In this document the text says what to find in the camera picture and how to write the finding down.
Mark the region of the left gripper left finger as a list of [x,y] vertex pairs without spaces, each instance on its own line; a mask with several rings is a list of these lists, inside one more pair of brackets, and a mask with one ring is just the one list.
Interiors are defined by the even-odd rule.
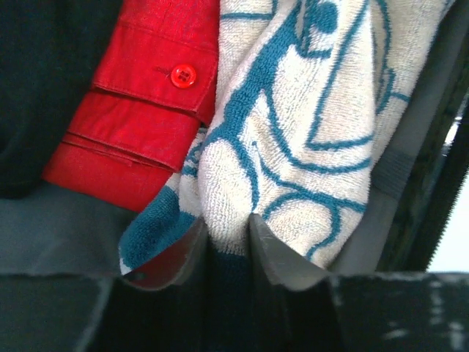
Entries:
[[207,227],[124,276],[3,275],[3,351],[200,351]]

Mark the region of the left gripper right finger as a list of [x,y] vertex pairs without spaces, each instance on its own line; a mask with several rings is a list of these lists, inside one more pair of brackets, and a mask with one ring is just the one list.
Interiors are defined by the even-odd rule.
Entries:
[[468,275],[340,275],[248,219],[254,323],[263,351],[466,351]]

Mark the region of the black white space suitcase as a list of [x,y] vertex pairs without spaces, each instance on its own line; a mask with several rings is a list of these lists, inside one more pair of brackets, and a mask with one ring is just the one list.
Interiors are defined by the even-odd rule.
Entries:
[[[377,267],[398,204],[417,188],[416,169],[429,159],[424,140],[445,108],[467,36],[468,3],[457,1],[440,25],[410,104],[374,168],[369,209],[330,264],[332,271],[365,273]],[[132,211],[42,183],[23,199],[1,201],[1,273],[112,274],[117,271],[117,242],[134,218]]]

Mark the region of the teal cream patterned towel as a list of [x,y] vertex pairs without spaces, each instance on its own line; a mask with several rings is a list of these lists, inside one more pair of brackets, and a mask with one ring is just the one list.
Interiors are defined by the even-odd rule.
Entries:
[[217,253],[246,253],[259,214],[330,264],[366,209],[372,167],[410,101],[450,1],[222,1],[215,113],[182,170],[126,229],[132,271],[202,217]]

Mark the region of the black garment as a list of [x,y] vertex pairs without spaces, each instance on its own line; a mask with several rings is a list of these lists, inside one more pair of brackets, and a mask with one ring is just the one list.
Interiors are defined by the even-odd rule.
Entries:
[[91,86],[121,1],[1,2],[1,197],[39,183]]

